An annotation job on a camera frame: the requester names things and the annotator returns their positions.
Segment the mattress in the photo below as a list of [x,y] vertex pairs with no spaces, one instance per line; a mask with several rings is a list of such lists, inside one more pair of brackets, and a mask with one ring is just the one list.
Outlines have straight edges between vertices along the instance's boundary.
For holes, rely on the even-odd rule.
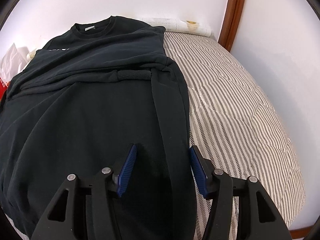
[[[165,33],[164,48],[187,82],[190,146],[197,145],[203,157],[230,176],[256,176],[289,226],[304,203],[303,181],[290,138],[263,91],[210,38]],[[211,202],[198,191],[196,195],[194,239],[201,240]],[[238,198],[234,197],[230,240],[236,239],[237,217]]]

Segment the white wall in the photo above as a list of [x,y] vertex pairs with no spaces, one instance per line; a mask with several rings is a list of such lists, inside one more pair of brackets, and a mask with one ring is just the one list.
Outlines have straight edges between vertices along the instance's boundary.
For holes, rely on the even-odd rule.
[[35,49],[74,23],[94,23],[110,15],[180,18],[210,24],[218,37],[227,0],[20,0],[0,31],[0,58],[16,43]]
[[320,21],[306,0],[245,0],[231,53],[295,145],[306,203],[291,229],[312,225],[320,214]]

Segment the crew neck collar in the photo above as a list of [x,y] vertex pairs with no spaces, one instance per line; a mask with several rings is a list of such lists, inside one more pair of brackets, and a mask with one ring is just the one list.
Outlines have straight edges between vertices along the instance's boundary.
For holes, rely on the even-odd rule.
[[[108,19],[105,19],[103,21],[96,22],[96,23],[89,23],[89,24],[76,23],[75,25],[73,25],[71,27],[71,30],[74,33],[74,35],[76,35],[77,37],[79,37],[81,39],[97,38],[97,37],[101,37],[101,36],[109,33],[115,24],[115,20],[116,20],[115,16],[110,16]],[[96,29],[101,28],[101,27],[105,27],[105,28],[102,31],[99,31],[96,33],[92,33],[92,31],[90,31],[91,34],[86,34],[85,29],[92,27],[92,26],[95,26]]]

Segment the metal screw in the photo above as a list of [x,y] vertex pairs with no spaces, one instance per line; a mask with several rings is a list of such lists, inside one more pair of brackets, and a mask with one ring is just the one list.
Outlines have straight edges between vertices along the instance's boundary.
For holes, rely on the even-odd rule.
[[217,174],[217,175],[222,175],[222,174],[223,174],[223,170],[221,170],[221,169],[215,169],[215,170],[214,170],[214,173]]
[[67,177],[68,180],[74,180],[75,178],[76,178],[76,176],[74,174],[70,174]]
[[105,168],[102,169],[102,173],[103,174],[108,174],[110,172],[111,172],[111,169],[109,167],[105,167]]
[[258,181],[258,179],[255,177],[255,176],[250,176],[249,177],[249,180],[252,182],[252,183],[256,183]]

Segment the black t-shirt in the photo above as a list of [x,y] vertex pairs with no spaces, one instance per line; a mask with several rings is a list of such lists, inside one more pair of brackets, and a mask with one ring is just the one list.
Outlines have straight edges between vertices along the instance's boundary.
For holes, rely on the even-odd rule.
[[22,233],[32,235],[68,174],[112,167],[135,143],[115,202],[122,238],[193,238],[188,91],[164,31],[124,17],[75,24],[12,79],[0,102],[0,204]]

